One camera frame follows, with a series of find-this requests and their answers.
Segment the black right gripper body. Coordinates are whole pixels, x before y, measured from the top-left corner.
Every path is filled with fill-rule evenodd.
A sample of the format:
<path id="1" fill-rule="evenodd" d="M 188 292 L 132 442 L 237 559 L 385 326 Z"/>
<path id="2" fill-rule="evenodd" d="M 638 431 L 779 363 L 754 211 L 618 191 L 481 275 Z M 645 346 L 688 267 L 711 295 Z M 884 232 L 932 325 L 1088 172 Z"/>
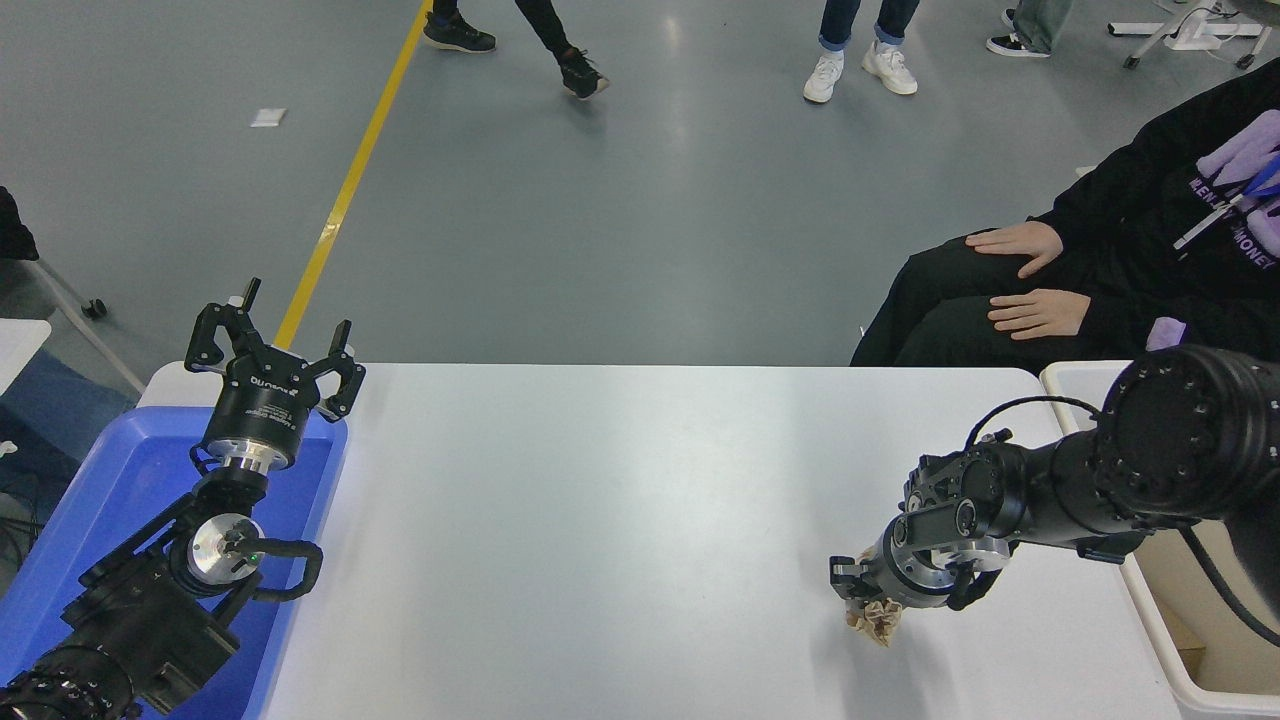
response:
<path id="1" fill-rule="evenodd" d="M 895 603 L 906 607 L 908 597 L 902 583 L 902 569 L 897 556 L 893 553 L 891 541 L 878 541 L 874 546 L 861 552 L 861 580 L 873 585 L 874 600 L 892 600 Z"/>

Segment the person's right hand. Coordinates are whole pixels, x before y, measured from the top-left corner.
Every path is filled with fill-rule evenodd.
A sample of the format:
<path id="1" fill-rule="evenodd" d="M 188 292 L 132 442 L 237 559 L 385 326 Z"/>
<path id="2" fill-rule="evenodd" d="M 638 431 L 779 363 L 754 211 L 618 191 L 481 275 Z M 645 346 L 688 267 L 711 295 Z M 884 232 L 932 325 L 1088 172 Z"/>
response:
<path id="1" fill-rule="evenodd" d="M 1027 258 L 1016 272 L 1019 279 L 1032 278 L 1064 252 L 1059 232 L 1036 220 L 968 234 L 964 243 L 978 254 Z"/>

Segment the person's left hand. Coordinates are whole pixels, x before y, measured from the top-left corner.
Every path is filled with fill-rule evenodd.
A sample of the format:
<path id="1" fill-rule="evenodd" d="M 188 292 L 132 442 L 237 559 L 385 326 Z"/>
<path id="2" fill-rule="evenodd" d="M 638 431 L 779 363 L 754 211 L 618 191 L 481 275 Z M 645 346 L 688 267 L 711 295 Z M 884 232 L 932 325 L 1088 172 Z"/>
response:
<path id="1" fill-rule="evenodd" d="M 1091 297 L 1065 290 L 992 297 L 987 319 L 1014 341 L 1079 336 Z"/>

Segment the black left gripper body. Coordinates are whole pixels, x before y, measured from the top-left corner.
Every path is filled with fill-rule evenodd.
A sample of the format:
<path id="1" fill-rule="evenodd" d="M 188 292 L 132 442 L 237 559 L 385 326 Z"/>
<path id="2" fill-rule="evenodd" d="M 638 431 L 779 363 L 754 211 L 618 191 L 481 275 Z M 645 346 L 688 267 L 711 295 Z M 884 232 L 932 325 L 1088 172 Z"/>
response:
<path id="1" fill-rule="evenodd" d="M 205 451 L 225 454 L 233 441 L 252 441 L 278 454 L 297 454 L 319 400 L 306 361 L 270 350 L 232 359 L 205 432 Z"/>

